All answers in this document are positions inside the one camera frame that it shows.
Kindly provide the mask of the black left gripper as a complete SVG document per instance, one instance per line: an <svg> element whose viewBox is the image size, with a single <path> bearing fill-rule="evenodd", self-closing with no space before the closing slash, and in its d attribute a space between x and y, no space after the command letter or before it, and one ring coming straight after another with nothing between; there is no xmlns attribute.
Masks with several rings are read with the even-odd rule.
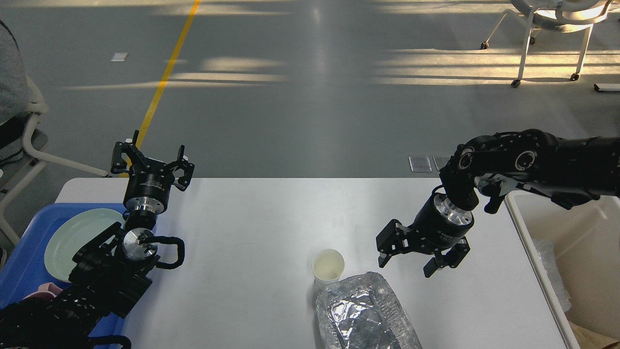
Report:
<svg viewBox="0 0 620 349"><path fill-rule="evenodd" d="M168 164L153 162L146 166L146 157L137 148L139 130L128 141L116 142L111 155L110 173L129 175L124 207L129 211L149 210L156 215L168 209L172 186L186 191L193 178L195 164L179 146L177 159Z"/></svg>

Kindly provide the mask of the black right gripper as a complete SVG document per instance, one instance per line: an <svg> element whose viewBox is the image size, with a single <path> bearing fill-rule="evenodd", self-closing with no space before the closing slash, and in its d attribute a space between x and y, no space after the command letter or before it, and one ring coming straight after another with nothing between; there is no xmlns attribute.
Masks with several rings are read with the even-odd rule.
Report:
<svg viewBox="0 0 620 349"><path fill-rule="evenodd" d="M456 207L444 193L432 193L410 227L392 219L376 236L378 266L384 268L395 255L420 252L434 253L423 267L425 278L445 267L456 268L470 250L463 236L473 224L471 211ZM448 248L446 254L440 252Z"/></svg>

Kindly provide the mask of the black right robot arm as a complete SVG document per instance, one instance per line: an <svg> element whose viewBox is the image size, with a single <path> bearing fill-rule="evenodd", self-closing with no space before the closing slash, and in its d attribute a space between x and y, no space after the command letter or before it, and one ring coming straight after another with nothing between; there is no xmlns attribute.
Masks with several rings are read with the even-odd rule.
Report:
<svg viewBox="0 0 620 349"><path fill-rule="evenodd" d="M470 247L478 195L488 197L488 214L498 212L505 197L523 190L570 209L619 196L619 139L564 139L538 129L483 135L457 146L440 169L436 186L416 215L403 225L391 220L376 236L378 266L399 254L431 256L425 277L456 268Z"/></svg>

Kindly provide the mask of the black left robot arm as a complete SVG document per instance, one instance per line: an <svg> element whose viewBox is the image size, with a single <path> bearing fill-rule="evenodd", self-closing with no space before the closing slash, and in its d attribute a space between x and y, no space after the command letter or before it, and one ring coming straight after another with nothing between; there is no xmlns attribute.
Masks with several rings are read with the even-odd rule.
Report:
<svg viewBox="0 0 620 349"><path fill-rule="evenodd" d="M155 236L157 217L166 212L170 191L185 191L195 165L181 145L177 159L166 163L145 157L137 148L139 132L117 142L111 156L113 174L126 173L124 220L114 222L75 252L69 287L51 300L26 297L1 310L3 349L93 349L132 344L124 335L91 336L102 318L125 318L144 296L153 268L173 270L186 256L179 237Z"/></svg>

